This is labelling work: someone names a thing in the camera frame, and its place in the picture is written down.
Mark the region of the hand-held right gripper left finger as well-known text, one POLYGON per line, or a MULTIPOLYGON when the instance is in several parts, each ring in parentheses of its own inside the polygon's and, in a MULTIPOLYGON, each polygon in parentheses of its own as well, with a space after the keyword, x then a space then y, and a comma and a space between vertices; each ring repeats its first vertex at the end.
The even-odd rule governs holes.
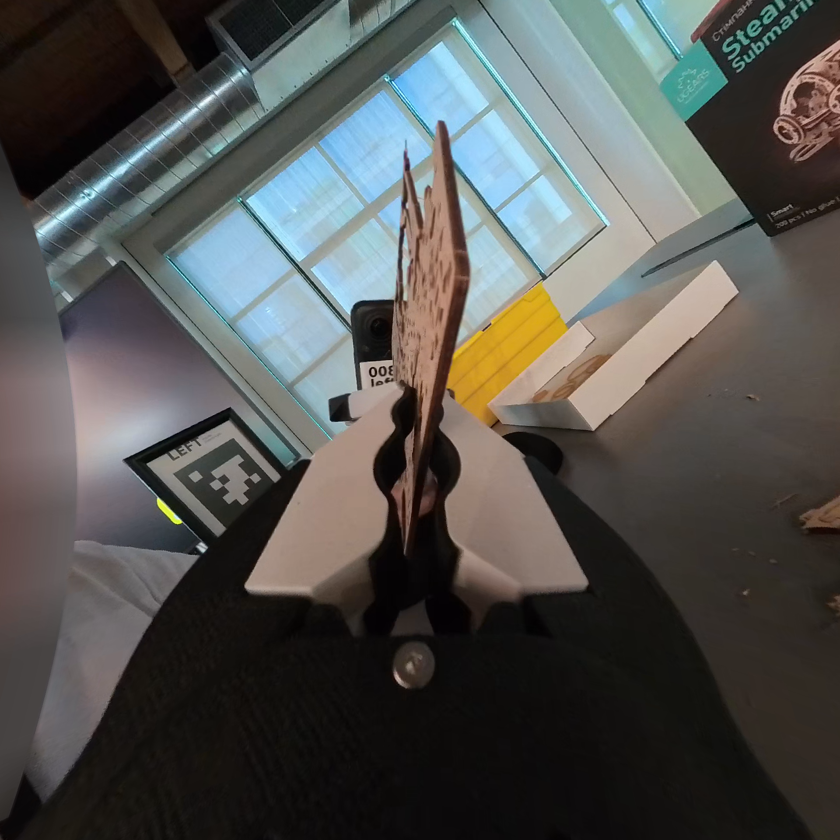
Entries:
POLYGON ((385 536, 386 494, 374 476, 375 457, 394 433, 399 385, 311 457, 297 489, 249 576, 251 595, 312 601, 372 601, 369 558, 385 536))

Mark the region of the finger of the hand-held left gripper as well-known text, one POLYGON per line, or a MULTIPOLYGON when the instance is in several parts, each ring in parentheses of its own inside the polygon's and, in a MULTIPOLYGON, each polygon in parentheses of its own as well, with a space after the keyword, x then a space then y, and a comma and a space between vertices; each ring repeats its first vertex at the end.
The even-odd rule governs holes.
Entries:
POLYGON ((351 392, 329 399, 329 420, 354 423, 383 398, 383 392, 351 392))

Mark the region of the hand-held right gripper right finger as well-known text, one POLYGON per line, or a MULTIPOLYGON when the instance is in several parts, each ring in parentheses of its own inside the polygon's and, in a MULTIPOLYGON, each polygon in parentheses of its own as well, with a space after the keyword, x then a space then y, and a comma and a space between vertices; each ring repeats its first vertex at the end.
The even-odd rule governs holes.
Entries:
POLYGON ((586 575, 523 454, 449 395, 431 470, 441 575, 454 595, 586 590, 586 575))

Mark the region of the laser-cut plywood parts sheet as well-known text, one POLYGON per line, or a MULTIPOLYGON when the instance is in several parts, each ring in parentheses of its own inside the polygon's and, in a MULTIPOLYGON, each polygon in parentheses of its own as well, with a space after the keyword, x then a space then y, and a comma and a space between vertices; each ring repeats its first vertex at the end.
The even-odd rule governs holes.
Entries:
POLYGON ((438 121, 433 181, 417 195, 407 152, 398 235, 392 329, 394 380, 414 399, 399 488, 403 551, 411 557, 434 438, 469 291, 466 231, 447 125, 438 121))

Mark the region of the wooden parts sheets in box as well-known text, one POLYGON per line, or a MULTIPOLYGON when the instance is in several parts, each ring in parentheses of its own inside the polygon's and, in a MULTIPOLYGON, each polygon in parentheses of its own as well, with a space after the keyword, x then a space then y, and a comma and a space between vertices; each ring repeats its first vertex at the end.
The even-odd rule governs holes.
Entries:
POLYGON ((586 382, 594 373, 596 373, 606 362, 612 358, 609 354, 598 354, 586 362, 577 365, 571 373, 568 374, 563 384, 557 388, 550 390, 544 388, 536 392, 532 397, 532 403, 546 403, 565 400, 569 398, 582 384, 586 382))

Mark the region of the black model kit box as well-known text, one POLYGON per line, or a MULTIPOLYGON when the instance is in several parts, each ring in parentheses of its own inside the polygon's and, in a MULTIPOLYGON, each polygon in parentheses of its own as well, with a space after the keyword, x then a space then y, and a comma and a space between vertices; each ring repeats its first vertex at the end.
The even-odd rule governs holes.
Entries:
POLYGON ((660 89, 768 236, 839 208, 839 2, 719 2, 660 89))

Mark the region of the large paned window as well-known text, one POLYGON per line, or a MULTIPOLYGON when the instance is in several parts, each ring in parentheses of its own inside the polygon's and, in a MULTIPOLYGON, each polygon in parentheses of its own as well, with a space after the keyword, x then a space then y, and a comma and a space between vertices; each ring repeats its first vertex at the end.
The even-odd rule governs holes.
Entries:
POLYGON ((403 155, 422 198, 438 121, 471 266, 461 345, 608 223, 457 19, 166 256, 330 438, 351 309, 394 295, 403 155))

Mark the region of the yellow plastic bin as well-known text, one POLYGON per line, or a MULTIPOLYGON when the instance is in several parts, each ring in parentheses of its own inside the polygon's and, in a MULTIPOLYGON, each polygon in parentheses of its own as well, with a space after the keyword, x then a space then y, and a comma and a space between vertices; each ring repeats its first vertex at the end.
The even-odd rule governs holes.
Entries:
POLYGON ((484 425, 490 401, 568 330, 542 282, 515 300, 456 352, 448 376, 455 401, 484 425))

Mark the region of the white cardboard box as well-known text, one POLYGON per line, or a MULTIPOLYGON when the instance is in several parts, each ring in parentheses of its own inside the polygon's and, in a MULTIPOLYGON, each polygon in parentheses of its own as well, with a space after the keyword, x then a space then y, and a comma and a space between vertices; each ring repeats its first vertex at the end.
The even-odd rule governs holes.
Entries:
POLYGON ((490 410, 506 425, 595 431, 738 294, 715 260, 615 302, 569 327, 490 401, 490 410), (612 358, 569 398, 532 402, 598 354, 612 358))

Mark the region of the person's torso in white shirt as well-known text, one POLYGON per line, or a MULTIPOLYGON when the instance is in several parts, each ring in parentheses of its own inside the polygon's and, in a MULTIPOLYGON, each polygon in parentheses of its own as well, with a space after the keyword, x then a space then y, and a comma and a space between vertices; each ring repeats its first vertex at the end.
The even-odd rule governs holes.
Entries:
POLYGON ((197 556, 75 541, 25 776, 46 802, 78 761, 156 613, 197 556))

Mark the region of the white air vent unit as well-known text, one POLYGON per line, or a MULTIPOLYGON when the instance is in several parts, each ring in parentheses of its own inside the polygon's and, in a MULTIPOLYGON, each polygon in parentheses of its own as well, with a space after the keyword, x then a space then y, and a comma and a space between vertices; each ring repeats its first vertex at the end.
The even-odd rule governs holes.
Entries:
POLYGON ((219 49, 206 86, 272 109, 405 16, 442 17, 454 2, 222 2, 205 18, 219 49))

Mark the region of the small wooden scrap piece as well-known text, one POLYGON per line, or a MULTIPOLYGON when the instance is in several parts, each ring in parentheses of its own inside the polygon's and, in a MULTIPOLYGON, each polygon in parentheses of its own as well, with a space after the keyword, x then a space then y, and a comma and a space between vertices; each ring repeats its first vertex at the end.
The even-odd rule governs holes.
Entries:
POLYGON ((818 508, 811 509, 800 516, 800 525, 805 532, 839 533, 839 496, 829 500, 818 508))

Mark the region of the silver ventilation duct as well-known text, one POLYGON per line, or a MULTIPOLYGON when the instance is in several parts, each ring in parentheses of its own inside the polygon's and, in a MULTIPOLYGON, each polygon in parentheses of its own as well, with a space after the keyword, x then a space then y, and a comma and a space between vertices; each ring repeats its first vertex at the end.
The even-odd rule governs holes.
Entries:
POLYGON ((29 213, 48 273, 115 238, 265 112, 247 69, 218 56, 36 197, 29 213))

